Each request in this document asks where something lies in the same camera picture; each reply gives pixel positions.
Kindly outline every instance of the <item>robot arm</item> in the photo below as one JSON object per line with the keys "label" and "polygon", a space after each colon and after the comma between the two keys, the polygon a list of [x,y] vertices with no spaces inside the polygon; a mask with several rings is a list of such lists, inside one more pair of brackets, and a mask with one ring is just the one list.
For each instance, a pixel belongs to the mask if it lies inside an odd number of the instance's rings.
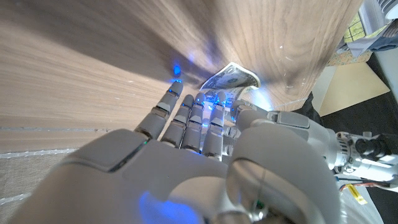
{"label": "robot arm", "polygon": [[324,128],[301,114],[286,111],[264,111],[244,101],[235,101],[231,115],[238,129],[244,130],[262,123],[272,123],[290,129],[319,152],[330,169],[337,173],[369,180],[383,181],[386,190],[398,191],[398,136],[380,134],[363,136]]}
{"label": "robot arm", "polygon": [[[241,104],[234,116],[242,133],[227,165],[220,161],[224,93],[202,149],[201,93],[184,98],[157,140],[181,92],[173,83],[134,131],[113,131],[66,157],[10,223],[340,222],[335,178],[324,162],[338,160],[330,152],[338,150],[334,133],[297,114]],[[308,131],[314,127],[319,133]],[[326,140],[324,150],[315,149]]]}

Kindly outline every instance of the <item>blue light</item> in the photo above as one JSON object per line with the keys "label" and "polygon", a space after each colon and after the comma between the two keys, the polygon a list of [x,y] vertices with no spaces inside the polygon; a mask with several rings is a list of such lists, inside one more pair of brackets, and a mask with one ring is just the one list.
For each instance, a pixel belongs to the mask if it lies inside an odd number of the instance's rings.
{"label": "blue light", "polygon": [[144,192],[139,199],[139,213],[145,224],[153,223],[192,223],[199,224],[203,220],[199,214],[188,205],[171,201],[161,201]]}
{"label": "blue light", "polygon": [[169,81],[170,83],[175,83],[175,82],[179,82],[179,83],[182,83],[182,80],[181,79],[179,79],[179,78],[172,78],[172,79],[170,79],[170,81]]}
{"label": "blue light", "polygon": [[181,73],[181,68],[179,65],[174,65],[174,75],[179,75]]}

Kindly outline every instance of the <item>dollar bill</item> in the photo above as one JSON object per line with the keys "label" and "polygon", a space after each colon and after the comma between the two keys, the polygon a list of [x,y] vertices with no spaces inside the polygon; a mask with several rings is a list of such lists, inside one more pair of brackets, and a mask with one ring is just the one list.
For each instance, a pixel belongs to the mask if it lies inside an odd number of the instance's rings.
{"label": "dollar bill", "polygon": [[221,71],[209,78],[200,90],[203,89],[228,89],[235,87],[261,86],[259,77],[242,66],[231,62]]}
{"label": "dollar bill", "polygon": [[203,93],[206,95],[207,102],[214,102],[216,100],[216,95],[219,91],[223,91],[226,95],[226,103],[225,107],[230,108],[232,103],[235,100],[240,100],[244,93],[249,92],[251,90],[256,90],[257,87],[255,86],[247,86],[247,87],[235,87],[235,88],[228,88],[225,90],[206,90]]}
{"label": "dollar bill", "polygon": [[260,79],[253,72],[231,62],[217,74],[209,78],[200,88],[206,101],[214,102],[219,91],[226,95],[225,107],[230,108],[233,101],[239,100],[245,92],[258,89]]}

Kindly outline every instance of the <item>wooden surface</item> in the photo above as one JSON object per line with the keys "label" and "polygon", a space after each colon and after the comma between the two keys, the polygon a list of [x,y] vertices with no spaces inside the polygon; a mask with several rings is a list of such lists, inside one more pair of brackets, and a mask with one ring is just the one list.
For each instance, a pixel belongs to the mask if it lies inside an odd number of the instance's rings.
{"label": "wooden surface", "polygon": [[[3,1],[0,152],[79,147],[133,129],[176,78],[176,64],[183,96],[232,61],[261,79],[245,99],[297,109],[360,3]],[[24,138],[31,142],[16,144]]]}

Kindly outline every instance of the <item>cable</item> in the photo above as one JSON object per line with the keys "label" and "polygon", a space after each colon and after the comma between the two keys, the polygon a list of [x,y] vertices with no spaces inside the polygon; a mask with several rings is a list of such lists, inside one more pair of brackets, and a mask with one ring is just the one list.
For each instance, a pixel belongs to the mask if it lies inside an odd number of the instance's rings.
{"label": "cable", "polygon": [[[347,188],[348,184],[343,184],[340,188],[339,191],[342,192],[345,188]],[[363,187],[376,187],[376,186],[382,186],[382,187],[389,187],[390,184],[385,183],[385,182],[380,182],[380,181],[374,181],[374,182],[360,182],[360,183],[355,183],[352,184],[353,186],[363,186]]]}

